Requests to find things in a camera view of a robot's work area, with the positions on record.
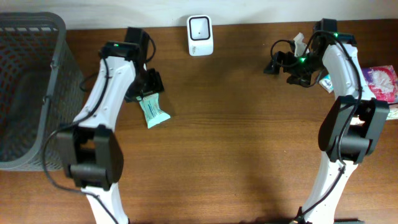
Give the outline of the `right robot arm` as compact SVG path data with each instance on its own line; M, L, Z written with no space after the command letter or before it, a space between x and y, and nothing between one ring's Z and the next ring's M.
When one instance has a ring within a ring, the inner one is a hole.
M318 133L320 168L310 196L292 223L335 223L346 184L364 158L373 153L389 113L386 101L367 86L351 34L319 30L308 43L303 34L288 40L289 52L271 53L266 74L289 73L287 83L313 86L312 74L331 76L335 102Z

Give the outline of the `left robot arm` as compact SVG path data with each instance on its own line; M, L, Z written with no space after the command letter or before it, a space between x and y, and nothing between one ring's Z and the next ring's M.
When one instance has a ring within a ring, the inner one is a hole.
M96 223L130 222L119 193L124 156L115 129L123 102L163 91L159 73L146 67L148 45L107 42L84 107L55 133L65 175L73 192L87 197Z

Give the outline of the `teal Kleenex tissue pack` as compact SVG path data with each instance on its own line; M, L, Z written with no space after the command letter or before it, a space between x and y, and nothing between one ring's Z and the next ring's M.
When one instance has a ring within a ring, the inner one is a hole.
M326 76L324 76L319 82L318 82L321 87L323 87L328 93L332 93L333 92L333 84L331 81L331 77L329 74L327 74Z

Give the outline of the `mint toilet wipes pack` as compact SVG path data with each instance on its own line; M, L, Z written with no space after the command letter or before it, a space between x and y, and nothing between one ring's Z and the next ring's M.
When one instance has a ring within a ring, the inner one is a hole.
M139 104L146 119L147 128L150 129L164 121L167 121L171 116L160 108L159 94L154 93L145 97L137 97Z

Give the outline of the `white tube with tan cap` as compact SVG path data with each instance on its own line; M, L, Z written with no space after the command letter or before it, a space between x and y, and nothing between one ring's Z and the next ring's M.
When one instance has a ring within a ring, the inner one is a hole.
M387 120L398 119L398 104L389 105L389 113L386 119Z

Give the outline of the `red purple tissue pack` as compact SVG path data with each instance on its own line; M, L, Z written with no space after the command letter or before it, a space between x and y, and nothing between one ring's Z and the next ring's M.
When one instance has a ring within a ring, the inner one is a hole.
M362 68L362 73L377 100L397 103L397 74L392 65Z

